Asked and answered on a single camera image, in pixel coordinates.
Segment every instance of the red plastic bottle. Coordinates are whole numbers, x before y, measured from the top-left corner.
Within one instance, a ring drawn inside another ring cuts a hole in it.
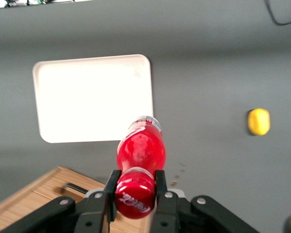
[[[148,215],[155,203],[155,170],[162,170],[166,149],[158,121],[139,117],[129,127],[117,149],[117,165],[122,170],[115,192],[117,209],[128,218]]]

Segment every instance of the dirt speck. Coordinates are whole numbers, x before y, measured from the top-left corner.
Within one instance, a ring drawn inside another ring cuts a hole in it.
[[[172,181],[172,182],[170,183],[170,185],[171,185],[172,187],[176,186],[176,184],[177,184],[177,181]]]

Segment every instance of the screw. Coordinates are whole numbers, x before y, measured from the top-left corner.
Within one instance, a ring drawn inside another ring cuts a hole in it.
[[[165,193],[165,197],[166,198],[172,198],[173,194],[171,192],[167,192],[167,193]]]
[[[68,204],[68,199],[63,199],[62,201],[59,202],[60,205],[65,205]]]
[[[197,199],[197,203],[198,203],[198,204],[201,204],[201,205],[204,205],[204,204],[206,203],[206,201],[205,201],[205,199],[203,199],[203,198],[198,198],[198,199]]]
[[[102,193],[96,193],[95,194],[95,198],[100,198],[100,197],[102,197]]]

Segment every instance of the yellow ball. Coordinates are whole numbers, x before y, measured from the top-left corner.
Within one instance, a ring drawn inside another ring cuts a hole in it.
[[[256,108],[248,115],[248,129],[254,135],[265,135],[271,128],[270,114],[267,110]]]

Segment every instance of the black cable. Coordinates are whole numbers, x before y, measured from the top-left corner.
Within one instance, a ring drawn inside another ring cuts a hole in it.
[[[272,9],[271,9],[271,3],[270,3],[270,0],[264,0],[265,4],[266,4],[266,7],[267,7],[267,10],[268,12],[270,13],[270,16],[271,16],[271,19],[273,21],[273,23],[277,26],[285,26],[285,25],[288,25],[288,24],[291,24],[291,22],[289,23],[278,23],[273,12],[272,12]]]

